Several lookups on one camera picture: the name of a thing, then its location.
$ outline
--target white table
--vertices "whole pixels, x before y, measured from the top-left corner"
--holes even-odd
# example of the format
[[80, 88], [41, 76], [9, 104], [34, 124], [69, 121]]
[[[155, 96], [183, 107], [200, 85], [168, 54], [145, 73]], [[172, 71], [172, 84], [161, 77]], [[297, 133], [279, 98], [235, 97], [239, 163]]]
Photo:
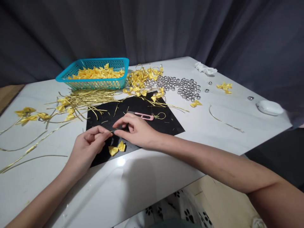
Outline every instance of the white table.
[[[201, 85], [200, 102], [203, 106], [196, 108], [190, 106], [190, 101], [182, 99], [177, 90], [166, 94], [168, 104], [190, 111], [183, 113], [171, 109], [185, 129], [177, 137], [241, 155], [291, 127], [286, 113], [277, 117], [261, 113], [255, 105], [263, 99], [261, 96], [220, 73], [216, 73], [215, 77], [199, 73], [194, 67], [196, 62], [184, 57], [151, 63], [153, 67], [162, 63], [166, 76], [194, 79]], [[223, 81], [233, 83], [232, 94], [227, 95], [216, 88]], [[209, 93], [204, 92], [206, 88], [210, 90]], [[50, 114], [51, 111], [46, 108], [54, 105], [44, 103], [55, 101], [58, 91], [68, 94], [69, 89], [55, 80], [26, 85], [0, 117], [0, 130], [12, 125], [17, 120], [14, 111], [26, 106]], [[254, 100], [249, 101], [248, 96], [253, 96]], [[214, 116], [241, 128], [245, 133], [215, 120], [209, 114], [209, 104], [212, 104]], [[62, 121], [64, 118], [57, 116], [54, 119]], [[48, 133], [57, 127], [57, 124], [50, 124]], [[44, 129], [45, 125], [38, 121], [29, 122], [23, 127], [14, 126], [1, 135], [0, 147], [20, 148]], [[41, 142], [18, 163], [42, 155], [70, 155], [74, 140], [83, 129], [86, 129], [86, 122], [68, 124]], [[0, 169], [18, 159], [28, 148], [15, 152], [1, 151]], [[9, 223], [28, 201], [32, 201], [59, 174], [67, 160], [67, 157], [43, 157], [0, 174], [0, 227]], [[173, 157], [139, 149], [91, 168], [69, 192], [48, 226], [112, 227], [202, 176], [203, 173]]]

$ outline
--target hand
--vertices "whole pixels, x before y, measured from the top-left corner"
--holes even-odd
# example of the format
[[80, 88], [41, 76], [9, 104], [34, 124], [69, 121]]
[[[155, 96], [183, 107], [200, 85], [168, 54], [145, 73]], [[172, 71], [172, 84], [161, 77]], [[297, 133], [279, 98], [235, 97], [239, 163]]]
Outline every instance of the hand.
[[127, 124], [129, 124], [130, 132], [116, 130], [114, 134], [128, 140], [134, 145], [148, 149], [153, 149], [155, 143], [160, 139], [161, 133], [150, 127], [145, 120], [131, 113], [127, 113], [116, 121], [113, 128], [118, 128], [119, 125], [125, 128]]
[[90, 168], [96, 154], [105, 145], [105, 140], [113, 136], [102, 126], [93, 127], [77, 136], [70, 158], [64, 167], [74, 179], [79, 180]]

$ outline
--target patterned fabric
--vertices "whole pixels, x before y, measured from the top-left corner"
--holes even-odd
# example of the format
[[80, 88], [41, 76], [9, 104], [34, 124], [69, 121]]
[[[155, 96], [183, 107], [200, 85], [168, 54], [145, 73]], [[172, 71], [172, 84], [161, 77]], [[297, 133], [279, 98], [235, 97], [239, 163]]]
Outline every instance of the patterned fabric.
[[147, 207], [115, 228], [144, 228], [173, 219], [186, 220], [200, 227], [213, 227], [203, 207], [196, 202], [192, 194], [182, 189]]

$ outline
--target blue plastic basket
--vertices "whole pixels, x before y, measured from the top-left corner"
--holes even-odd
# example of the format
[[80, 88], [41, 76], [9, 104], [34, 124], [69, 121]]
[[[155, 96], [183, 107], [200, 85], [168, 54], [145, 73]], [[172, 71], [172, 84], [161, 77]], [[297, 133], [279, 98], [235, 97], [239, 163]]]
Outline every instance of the blue plastic basket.
[[[78, 75], [79, 69], [94, 67], [104, 67], [109, 63], [109, 67], [113, 71], [124, 70], [124, 76], [117, 79], [68, 79], [69, 76]], [[127, 78], [127, 71], [129, 67], [128, 58], [102, 58], [102, 59], [79, 59], [69, 65], [61, 74], [56, 77], [56, 81], [64, 82], [73, 89], [121, 89]]]

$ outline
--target black mat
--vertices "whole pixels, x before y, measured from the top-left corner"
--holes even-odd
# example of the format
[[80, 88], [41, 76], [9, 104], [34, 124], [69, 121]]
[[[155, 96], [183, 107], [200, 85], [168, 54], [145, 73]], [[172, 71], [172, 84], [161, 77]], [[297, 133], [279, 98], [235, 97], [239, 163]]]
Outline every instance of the black mat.
[[[150, 99], [152, 95], [153, 93], [151, 92], [147, 93], [146, 98]], [[158, 101], [160, 103], [165, 103], [162, 98], [158, 99]], [[89, 119], [87, 120], [86, 129], [88, 130], [94, 126], [102, 125], [104, 128], [108, 129], [109, 131], [115, 130], [114, 128], [112, 128], [113, 124], [119, 118], [124, 116], [124, 112], [126, 113], [129, 107], [129, 111], [139, 112], [147, 115], [151, 115], [151, 113], [154, 113], [155, 115], [157, 115], [160, 112], [165, 113], [166, 118], [164, 118], [163, 120], [154, 118], [153, 121], [147, 121], [147, 123], [151, 127], [153, 127], [155, 130], [159, 132], [166, 133], [169, 135], [177, 135], [185, 131], [168, 107], [166, 108], [151, 107], [151, 104], [149, 102], [133, 96], [125, 99], [123, 102], [119, 104], [115, 117], [113, 117], [116, 106], [117, 106], [117, 102], [109, 102], [97, 106], [96, 107], [97, 109], [108, 110], [108, 112], [110, 113], [110, 115], [107, 112], [105, 112], [103, 115], [101, 115], [100, 113], [96, 113], [98, 116], [98, 120], [96, 120], [96, 116], [93, 113], [93, 111], [88, 111]], [[114, 157], [112, 157], [109, 153], [108, 146], [117, 147], [121, 140], [126, 144], [126, 151], [125, 152], [119, 151]], [[118, 158], [122, 155], [138, 150], [139, 148], [140, 147], [133, 145], [130, 142], [114, 135], [105, 142], [104, 148], [99, 154], [96, 155], [95, 159], [92, 162], [91, 167], [109, 161], [111, 159]]]

